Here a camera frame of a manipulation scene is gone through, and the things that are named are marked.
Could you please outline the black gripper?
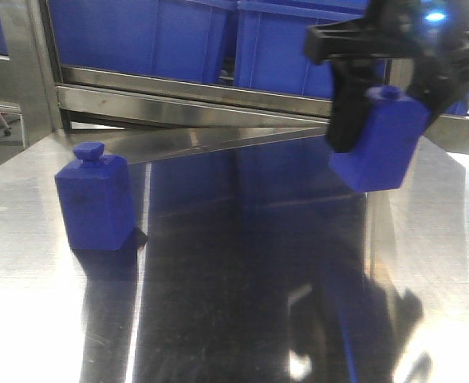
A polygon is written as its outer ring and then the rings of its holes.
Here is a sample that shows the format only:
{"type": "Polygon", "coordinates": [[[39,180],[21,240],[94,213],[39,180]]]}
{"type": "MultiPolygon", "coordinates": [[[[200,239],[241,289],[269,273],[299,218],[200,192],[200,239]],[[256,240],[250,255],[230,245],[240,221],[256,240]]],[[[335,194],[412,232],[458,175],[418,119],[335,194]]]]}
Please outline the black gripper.
{"type": "Polygon", "coordinates": [[[360,18],[309,26],[303,53],[330,63],[326,140],[350,152],[372,110],[366,92],[383,84],[379,60],[412,60],[413,120],[436,120],[469,93],[469,1],[371,1],[360,18]]]}

